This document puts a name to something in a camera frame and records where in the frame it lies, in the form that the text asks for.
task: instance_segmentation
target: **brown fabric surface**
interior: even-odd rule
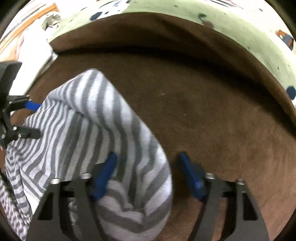
[[[139,40],[137,33],[148,39],[142,38],[144,46],[176,47],[194,58],[135,48],[61,53],[29,91],[33,101],[41,103],[70,78],[89,68],[99,69],[152,130],[170,161],[173,210],[157,240],[187,240],[200,210],[200,203],[189,196],[185,179],[176,169],[175,156],[180,151],[223,179],[244,178],[273,240],[296,206],[296,130],[273,98],[293,116],[286,93],[262,64],[227,37],[182,19],[142,16],[141,24],[149,29],[148,35],[136,27],[140,16],[124,14],[65,34],[67,38],[61,36],[52,45],[61,51],[71,44],[73,48],[82,47],[82,39],[83,44],[89,39],[95,41],[87,35],[92,31],[96,41],[105,39],[120,46],[121,37],[124,46],[130,45],[125,39],[133,40],[129,35]],[[92,25],[100,31],[94,31]],[[107,47],[94,42],[85,46]],[[13,121],[22,123],[28,115],[29,111],[18,111]],[[223,217],[221,210],[219,223],[223,223]]]

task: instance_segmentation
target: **gray and white striped fabric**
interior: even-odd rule
[[[6,156],[8,181],[0,177],[0,201],[21,240],[32,217],[27,196],[40,201],[51,179],[66,181],[90,172],[111,151],[118,165],[97,203],[106,234],[126,241],[157,237],[172,202],[166,155],[101,72],[90,69],[53,90],[25,126],[40,129],[42,137],[12,142]],[[75,200],[69,207],[75,210]],[[77,220],[75,212],[71,219]]]

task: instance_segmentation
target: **silver screw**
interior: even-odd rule
[[[243,179],[237,179],[237,184],[238,185],[244,185],[244,180]]]
[[[90,179],[91,178],[91,173],[88,173],[88,172],[83,173],[83,174],[80,175],[80,178],[81,179]]]
[[[51,184],[55,185],[55,184],[59,184],[60,180],[58,178],[54,178],[50,181]]]
[[[207,179],[215,179],[215,175],[212,174],[212,173],[206,173],[205,178],[207,178]]]

